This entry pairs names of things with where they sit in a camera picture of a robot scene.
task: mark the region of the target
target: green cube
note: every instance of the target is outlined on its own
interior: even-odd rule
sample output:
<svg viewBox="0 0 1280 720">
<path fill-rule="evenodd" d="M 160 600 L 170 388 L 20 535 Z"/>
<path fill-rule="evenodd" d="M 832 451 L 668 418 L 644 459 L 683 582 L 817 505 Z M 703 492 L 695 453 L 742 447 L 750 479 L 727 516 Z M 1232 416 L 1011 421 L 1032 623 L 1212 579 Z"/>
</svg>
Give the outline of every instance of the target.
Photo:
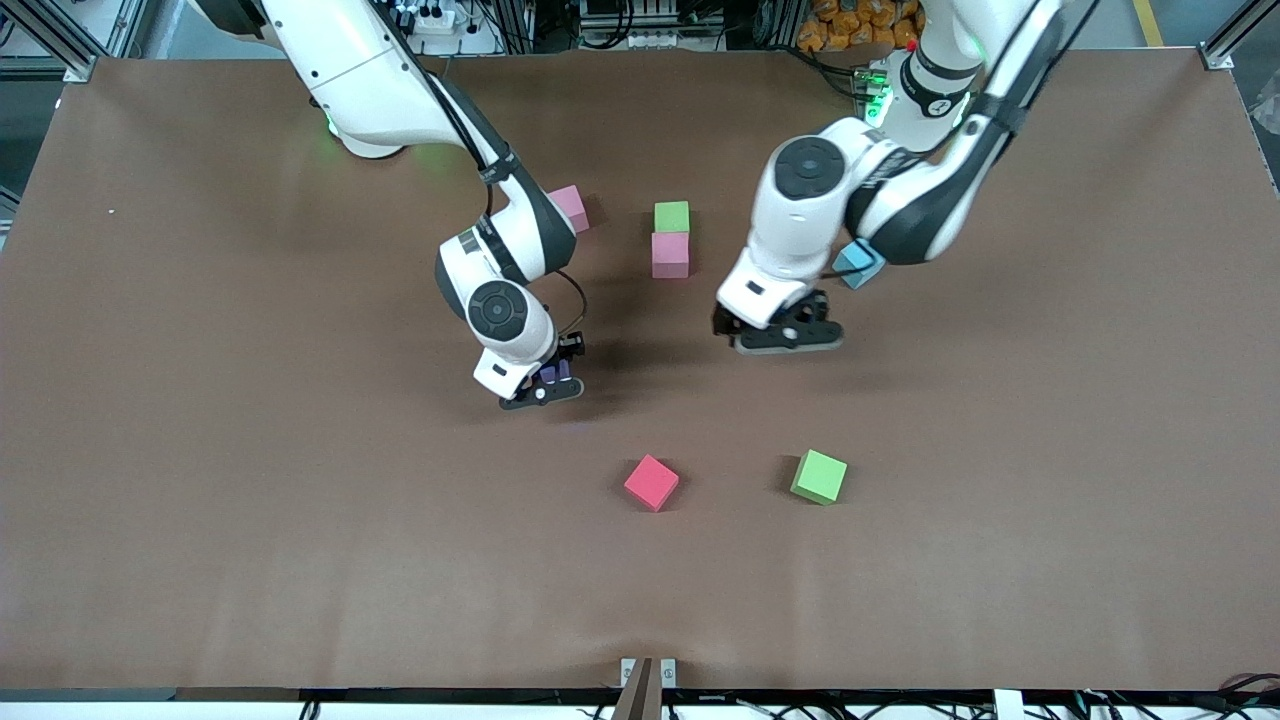
<svg viewBox="0 0 1280 720">
<path fill-rule="evenodd" d="M 653 206 L 653 232 L 689 232 L 689 202 L 655 202 Z"/>
<path fill-rule="evenodd" d="M 818 505 L 831 505 L 840 496 L 846 468 L 840 460 L 810 450 L 800 459 L 796 479 L 791 480 L 791 492 Z"/>
</svg>

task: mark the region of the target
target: orange bag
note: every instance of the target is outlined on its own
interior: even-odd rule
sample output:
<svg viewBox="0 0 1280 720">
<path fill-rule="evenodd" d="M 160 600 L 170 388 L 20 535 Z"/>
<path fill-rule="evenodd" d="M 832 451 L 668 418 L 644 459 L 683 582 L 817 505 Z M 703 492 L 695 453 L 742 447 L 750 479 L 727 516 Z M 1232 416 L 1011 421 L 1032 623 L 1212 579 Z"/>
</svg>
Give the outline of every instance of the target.
<svg viewBox="0 0 1280 720">
<path fill-rule="evenodd" d="M 893 23 L 893 46 L 906 47 L 913 40 L 919 40 L 915 35 L 915 24 L 911 20 L 897 20 Z"/>
<path fill-rule="evenodd" d="M 822 50 L 823 44 L 827 41 L 827 26 L 819 23 L 818 20 L 805 20 L 800 26 L 800 32 L 796 33 L 796 47 L 804 50 L 805 53 L 817 53 Z"/>
<path fill-rule="evenodd" d="M 836 13 L 836 17 L 831 20 L 831 31 L 840 35 L 852 35 L 858 26 L 863 24 L 858 19 L 858 13 L 845 10 L 842 13 Z"/>
<path fill-rule="evenodd" d="M 840 12 L 840 0 L 813 0 L 813 14 L 827 23 Z"/>
<path fill-rule="evenodd" d="M 870 41 L 872 41 L 872 26 L 870 26 L 870 23 L 863 23 L 863 24 L 858 26 L 858 29 L 855 29 L 854 35 L 850 36 L 850 38 L 849 38 L 849 44 L 850 45 L 867 45 Z"/>
<path fill-rule="evenodd" d="M 892 0 L 858 0 L 858 19 L 876 27 L 890 27 L 897 13 Z"/>
</svg>

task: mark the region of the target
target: black cable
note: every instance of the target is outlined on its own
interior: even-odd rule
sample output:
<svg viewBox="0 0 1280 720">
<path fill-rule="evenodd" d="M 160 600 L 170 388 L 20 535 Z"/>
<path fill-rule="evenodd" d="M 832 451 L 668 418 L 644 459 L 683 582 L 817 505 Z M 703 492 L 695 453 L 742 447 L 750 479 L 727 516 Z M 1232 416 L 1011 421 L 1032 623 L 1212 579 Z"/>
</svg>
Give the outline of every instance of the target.
<svg viewBox="0 0 1280 720">
<path fill-rule="evenodd" d="M 4 29 L 4 26 L 9 26 L 9 32 L 4 35 L 4 40 L 0 40 L 0 47 L 4 47 L 5 44 L 13 37 L 13 31 L 18 27 L 18 23 L 13 18 L 5 17 L 4 13 L 0 13 L 0 20 L 3 20 L 0 22 L 0 29 Z"/>
<path fill-rule="evenodd" d="M 849 270 L 849 272 L 846 272 L 844 274 L 847 275 L 847 274 L 854 273 L 854 272 L 858 272 L 858 270 Z M 928 702 L 924 702 L 924 703 L 920 703 L 920 705 L 923 705 L 924 707 L 928 707 L 929 710 L 933 710 L 934 712 L 941 712 L 941 714 L 946 715 L 947 717 L 951 717 L 952 720 L 977 720 L 978 717 L 982 717 L 983 714 L 986 712 L 986 710 L 983 710 L 982 712 L 979 712 L 978 715 L 974 715 L 970 719 L 970 717 L 961 717 L 961 716 L 956 715 L 955 712 L 951 712 L 950 710 L 943 710 L 942 707 L 938 707 L 937 705 L 932 705 L 932 703 L 928 703 Z"/>
<path fill-rule="evenodd" d="M 571 278 L 570 274 L 566 273 L 564 270 L 556 270 L 556 274 L 559 275 L 559 277 L 562 277 L 562 278 L 564 278 L 564 279 L 567 279 L 568 284 L 573 286 L 573 290 L 577 291 L 579 299 L 582 300 L 582 310 L 579 311 L 577 318 L 573 318 L 572 323 L 564 325 L 564 329 L 559 331 L 559 336 L 564 337 L 568 333 L 573 332 L 573 329 L 577 328 L 577 325 L 584 319 L 586 319 L 586 291 L 584 291 L 582 286 L 577 284 L 577 281 L 575 281 L 573 278 Z"/>
<path fill-rule="evenodd" d="M 795 710 L 799 710 L 800 712 L 804 712 L 804 716 L 808 717 L 809 720 L 818 720 L 818 717 L 813 712 L 809 712 L 809 710 L 805 706 L 803 706 L 803 705 L 792 705 L 791 707 L 783 710 L 782 712 L 778 712 L 778 717 L 786 719 L 787 712 L 791 712 L 791 711 L 795 711 Z M 836 716 L 836 715 L 831 715 L 831 716 L 835 720 L 840 720 L 838 716 Z"/>
<path fill-rule="evenodd" d="M 475 138 L 472 138 L 471 133 L 467 132 L 467 128 L 462 123 L 462 119 L 458 117 L 457 110 L 453 109 L 453 102 L 449 100 L 448 94 L 444 92 L 444 83 L 440 79 L 440 76 L 422 67 L 422 63 L 417 59 L 417 55 L 413 54 L 413 50 L 408 46 L 408 42 L 404 40 L 404 36 L 402 36 L 399 31 L 397 31 L 390 24 L 390 18 L 381 9 L 379 9 L 378 4 L 374 0 L 365 0 L 365 1 L 369 3 L 369 5 L 374 9 L 374 13 L 383 20 L 383 27 L 385 29 L 385 32 L 383 33 L 383 40 L 390 40 L 393 37 L 396 38 L 396 42 L 399 44 L 401 50 L 404 51 L 404 55 L 412 61 L 413 67 L 417 68 L 419 74 L 422 77 L 422 85 L 426 86 L 428 92 L 431 94 L 431 97 L 435 100 L 436 105 L 440 106 L 440 110 L 444 113 L 444 117 L 449 120 L 449 126 L 453 127 L 453 132 L 456 132 L 458 135 L 458 140 L 462 141 L 462 146 L 466 149 L 467 154 L 471 155 L 471 159 L 476 164 L 476 170 L 483 173 L 484 169 L 488 167 L 488 164 L 484 160 L 484 155 L 480 154 L 480 149 L 476 146 Z M 402 69 L 407 70 L 410 68 L 410 64 L 404 63 L 401 67 Z M 494 152 L 499 151 L 498 147 L 494 147 L 493 150 Z M 485 183 L 485 195 L 486 200 L 485 200 L 484 214 L 492 215 L 493 186 L 489 183 Z"/>
<path fill-rule="evenodd" d="M 874 255 L 874 252 L 872 251 L 872 249 L 869 249 L 865 245 L 863 245 L 863 241 L 860 241 L 860 240 L 855 238 L 854 242 L 851 242 L 850 245 L 856 245 L 858 247 L 863 249 L 863 252 L 865 252 L 868 255 Z M 818 275 L 818 279 L 819 281 L 831 281 L 831 279 L 836 279 L 836 278 L 842 278 L 845 275 L 854 275 L 854 274 L 858 274 L 858 273 L 865 273 L 867 270 L 870 270 L 874 266 L 876 266 L 876 263 L 873 261 L 870 265 L 867 265 L 865 268 L 850 268 L 847 270 L 840 270 L 838 273 L 835 273 L 835 272 L 833 273 L 822 273 L 820 275 Z M 970 705 L 968 707 L 979 707 L 980 708 L 980 706 L 977 706 L 977 705 Z M 946 712 L 945 710 L 941 710 L 941 708 L 934 708 L 934 710 L 938 710 L 940 712 Z M 948 712 L 948 715 L 955 716 L 954 712 Z"/>
<path fill-rule="evenodd" d="M 298 720 L 319 720 L 320 717 L 320 701 L 308 700 L 302 703 L 302 712 L 298 712 Z"/>
<path fill-rule="evenodd" d="M 819 61 L 817 58 L 809 55 L 804 50 L 800 50 L 799 47 L 792 47 L 791 45 L 769 45 L 769 46 L 764 47 L 764 50 L 782 50 L 783 53 L 787 53 L 792 58 L 800 60 L 801 63 L 809 65 L 810 68 L 813 68 L 815 70 L 828 72 L 828 73 L 831 73 L 833 76 L 847 76 L 847 77 L 852 77 L 854 76 L 854 70 L 851 70 L 849 68 L 840 68 L 840 67 L 836 67 L 836 65 L 828 65 L 826 63 Z"/>
<path fill-rule="evenodd" d="M 498 24 L 498 19 L 493 14 L 489 13 L 489 5 L 486 3 L 484 3 L 484 0 L 481 0 L 481 3 L 480 3 L 480 13 L 483 13 L 484 17 L 485 17 L 485 19 L 489 20 L 489 24 L 493 26 L 493 29 L 495 32 L 500 32 L 502 36 L 506 37 L 508 41 L 517 40 L 520 42 L 525 42 L 526 40 L 529 40 L 527 37 L 521 37 L 521 36 L 518 36 L 518 35 L 516 35 L 513 32 L 507 31 L 500 24 Z"/>
<path fill-rule="evenodd" d="M 863 715 L 863 720 L 872 720 L 872 717 L 874 717 L 876 714 L 878 714 L 881 710 L 884 710 L 886 707 L 888 707 L 891 705 L 897 705 L 899 702 L 900 701 L 896 701 L 896 700 L 892 701 L 892 702 L 886 702 L 884 705 L 881 705 L 879 707 L 876 707 L 874 710 L 872 710 L 867 715 Z"/>
<path fill-rule="evenodd" d="M 1148 708 L 1146 705 L 1132 702 L 1132 701 L 1126 700 L 1123 694 L 1120 694 L 1120 693 L 1117 693 L 1115 691 L 1112 691 L 1111 694 L 1116 696 L 1116 700 L 1119 700 L 1120 702 L 1123 702 L 1123 703 L 1125 703 L 1128 706 L 1132 706 L 1138 712 L 1146 715 L 1148 720 L 1165 720 L 1160 715 L 1156 715 L 1155 712 L 1152 712 L 1151 708 Z"/>
<path fill-rule="evenodd" d="M 869 95 L 867 92 L 854 92 L 852 90 L 845 90 L 835 79 L 832 79 L 829 74 L 827 74 L 827 70 L 818 70 L 818 74 L 822 76 L 822 79 L 827 81 L 827 85 L 836 91 L 836 95 L 847 97 L 850 100 L 873 100 L 876 97 L 874 95 Z"/>
<path fill-rule="evenodd" d="M 1247 688 L 1253 683 L 1261 683 L 1262 680 L 1280 680 L 1280 673 L 1257 673 L 1254 675 L 1249 675 L 1243 680 L 1219 688 L 1217 694 L 1234 693 L 1235 691 Z"/>
<path fill-rule="evenodd" d="M 636 19 L 635 3 L 634 0 L 626 0 L 625 6 L 623 5 L 618 6 L 618 27 L 613 29 L 613 35 L 609 37 L 609 40 L 604 41 L 600 45 L 596 45 L 594 42 L 588 42 L 585 40 L 580 40 L 580 42 L 584 47 L 590 47 L 591 50 L 612 50 L 618 45 L 621 45 L 622 41 L 625 41 L 627 36 L 631 35 L 631 27 L 635 23 L 635 19 Z M 623 22 L 626 22 L 626 28 L 622 27 Z"/>
<path fill-rule="evenodd" d="M 1032 104 L 1036 102 L 1036 99 L 1039 97 L 1041 91 L 1044 90 L 1046 85 L 1048 85 L 1048 74 L 1052 73 L 1053 68 L 1057 67 L 1057 63 L 1059 60 L 1062 59 L 1062 55 L 1066 55 L 1068 49 L 1075 45 L 1075 38 L 1080 36 L 1080 31 L 1084 29 L 1084 26 L 1089 24 L 1089 18 L 1093 17 L 1093 10 L 1098 9 L 1101 0 L 1093 0 L 1093 3 L 1089 4 L 1088 9 L 1084 10 L 1084 17 L 1080 18 L 1079 24 L 1075 26 L 1074 31 L 1071 31 L 1071 36 L 1066 38 L 1066 45 L 1064 45 L 1061 50 L 1059 50 L 1057 56 L 1050 60 L 1048 67 L 1044 68 L 1044 77 L 1041 78 L 1039 87 L 1036 88 L 1036 92 L 1033 92 L 1032 96 L 1027 100 L 1027 105 L 1024 105 L 1025 108 L 1030 108 Z"/>
</svg>

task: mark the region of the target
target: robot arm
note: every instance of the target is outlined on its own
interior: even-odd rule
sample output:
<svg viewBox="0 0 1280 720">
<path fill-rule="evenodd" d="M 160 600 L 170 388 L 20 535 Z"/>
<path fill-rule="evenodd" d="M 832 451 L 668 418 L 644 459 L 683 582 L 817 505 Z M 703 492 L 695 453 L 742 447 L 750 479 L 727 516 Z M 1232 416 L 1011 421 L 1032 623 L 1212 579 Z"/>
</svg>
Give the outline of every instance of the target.
<svg viewBox="0 0 1280 720">
<path fill-rule="evenodd" d="M 922 161 L 854 118 L 776 150 L 756 190 L 746 247 L 717 292 L 714 332 L 728 336 L 744 354 L 838 346 L 842 329 L 827 320 L 827 296 L 815 286 L 824 277 L 822 269 L 841 222 L 859 249 L 892 264 L 925 263 L 946 250 L 1059 55 L 1062 4 L 948 4 L 954 5 L 955 28 L 961 23 L 987 27 L 983 23 L 992 20 L 995 5 L 1002 8 L 997 15 L 1011 5 L 1020 5 L 1021 14 L 1009 23 L 1007 35 L 998 37 L 991 32 L 961 36 L 951 23 L 943 26 L 945 38 L 968 37 L 972 47 L 993 54 L 983 94 L 941 163 Z M 928 5 L 925 36 L 938 29 L 932 20 L 936 13 L 952 17 L 940 12 L 937 3 Z M 966 18 L 972 22 L 964 23 Z M 925 36 L 922 47 L 927 46 Z M 959 50 L 937 53 L 963 55 Z M 904 99 L 896 97 L 899 102 Z"/>
<path fill-rule="evenodd" d="M 369 0 L 261 5 L 330 132 L 352 152 L 384 158 L 406 145 L 445 142 L 476 161 L 490 208 L 445 241 L 435 261 L 440 293 L 484 346 L 475 379 L 507 409 L 581 395 L 581 382 L 567 372 L 581 336 L 559 338 L 524 287 L 568 264 L 573 228 L 520 158 L 461 90 L 419 65 Z M 490 215 L 493 186 L 508 202 Z M 553 368 L 550 377 L 544 366 Z"/>
</svg>

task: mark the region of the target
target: yellow floor line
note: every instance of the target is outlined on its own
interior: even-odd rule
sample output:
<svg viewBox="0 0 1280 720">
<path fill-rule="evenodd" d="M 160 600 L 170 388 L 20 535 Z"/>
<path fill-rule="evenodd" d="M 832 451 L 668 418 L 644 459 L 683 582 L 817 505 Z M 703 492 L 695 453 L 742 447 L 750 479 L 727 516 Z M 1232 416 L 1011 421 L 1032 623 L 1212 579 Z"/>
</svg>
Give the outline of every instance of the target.
<svg viewBox="0 0 1280 720">
<path fill-rule="evenodd" d="M 1156 13 L 1151 9 L 1151 0 L 1133 0 L 1133 9 L 1138 13 L 1138 24 L 1142 26 L 1142 36 L 1147 38 L 1147 47 L 1164 47 L 1165 38 L 1160 36 L 1160 26 L 1156 24 Z"/>
</svg>

